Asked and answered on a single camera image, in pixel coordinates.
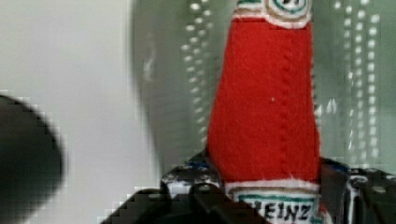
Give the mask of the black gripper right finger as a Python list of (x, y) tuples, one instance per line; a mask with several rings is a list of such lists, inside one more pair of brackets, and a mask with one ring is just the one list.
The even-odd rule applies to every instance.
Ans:
[(321, 202), (333, 224), (396, 224), (396, 176), (321, 159)]

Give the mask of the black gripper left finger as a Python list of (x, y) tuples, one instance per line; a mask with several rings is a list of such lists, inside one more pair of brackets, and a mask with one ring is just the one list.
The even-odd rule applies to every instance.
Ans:
[(102, 224), (268, 224), (251, 205), (224, 192), (208, 155), (172, 169), (157, 189), (142, 189)]

